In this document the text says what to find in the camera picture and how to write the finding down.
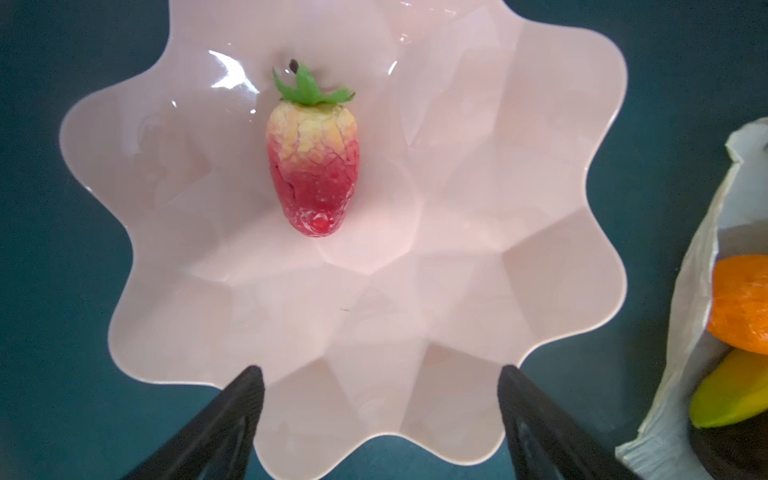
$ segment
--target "green calyx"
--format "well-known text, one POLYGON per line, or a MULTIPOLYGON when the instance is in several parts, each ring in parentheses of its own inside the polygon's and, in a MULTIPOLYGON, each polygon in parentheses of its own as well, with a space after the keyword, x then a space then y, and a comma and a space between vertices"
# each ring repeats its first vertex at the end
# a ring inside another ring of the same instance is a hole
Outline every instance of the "green calyx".
POLYGON ((332 94, 325 95, 317 86, 312 72, 305 64, 299 64, 295 70, 296 88, 291 88, 284 84, 278 77, 277 72, 272 70, 272 77, 275 80, 277 90, 283 94, 283 100, 295 102, 297 104, 313 106, 317 104, 342 104, 355 97, 355 92, 348 88, 340 88, 332 94))

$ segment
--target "strawberry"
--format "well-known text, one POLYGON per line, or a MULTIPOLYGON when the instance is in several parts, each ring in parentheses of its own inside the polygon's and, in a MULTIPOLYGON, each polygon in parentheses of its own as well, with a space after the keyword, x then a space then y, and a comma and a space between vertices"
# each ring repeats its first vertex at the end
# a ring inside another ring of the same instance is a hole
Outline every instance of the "strawberry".
POLYGON ((308 237, 325 237, 339 229, 355 193, 357 123, 340 105, 355 94, 342 88, 324 95, 304 64, 290 66, 296 88, 273 71, 283 98, 266 124, 270 173, 290 224, 308 237))

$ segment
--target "strawberry stem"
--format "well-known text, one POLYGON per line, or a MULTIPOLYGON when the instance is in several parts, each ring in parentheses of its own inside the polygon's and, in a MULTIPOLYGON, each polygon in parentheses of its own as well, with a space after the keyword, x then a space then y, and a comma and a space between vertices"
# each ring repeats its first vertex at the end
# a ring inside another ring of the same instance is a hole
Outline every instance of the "strawberry stem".
POLYGON ((355 97, 355 92, 350 91, 348 88, 340 88, 332 94, 325 95, 317 86, 315 77, 305 64, 299 63, 296 60, 291 60, 289 68, 296 74, 296 88, 291 88, 284 84, 277 77, 277 72, 274 71, 274 69, 272 70, 275 86, 283 95, 283 100, 311 107, 320 103, 342 104, 355 97))

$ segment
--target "bowl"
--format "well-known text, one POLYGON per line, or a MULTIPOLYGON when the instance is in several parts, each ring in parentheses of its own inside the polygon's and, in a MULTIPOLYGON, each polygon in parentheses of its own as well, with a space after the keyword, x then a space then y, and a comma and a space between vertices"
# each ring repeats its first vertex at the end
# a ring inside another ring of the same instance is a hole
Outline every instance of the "bowl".
POLYGON ((585 182, 626 84, 605 37, 501 0, 171 0, 157 63, 61 126, 134 249, 112 358, 219 388, 261 366, 275 478, 319 478, 382 434, 484 460, 501 366, 623 301, 585 182), (288 224, 269 175, 271 72, 291 58, 357 91, 357 193, 327 238, 288 224))

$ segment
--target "white paper bag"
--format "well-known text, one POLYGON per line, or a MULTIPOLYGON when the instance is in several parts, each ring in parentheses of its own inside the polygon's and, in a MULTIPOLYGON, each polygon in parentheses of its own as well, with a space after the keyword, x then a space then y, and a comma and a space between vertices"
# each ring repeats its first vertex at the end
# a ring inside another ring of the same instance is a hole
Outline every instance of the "white paper bag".
POLYGON ((716 258, 768 254, 768 118, 733 132, 733 165, 683 258, 675 282, 667 368, 637 438, 616 456, 645 480, 711 480, 688 442, 688 404, 728 346, 707 331, 716 258))

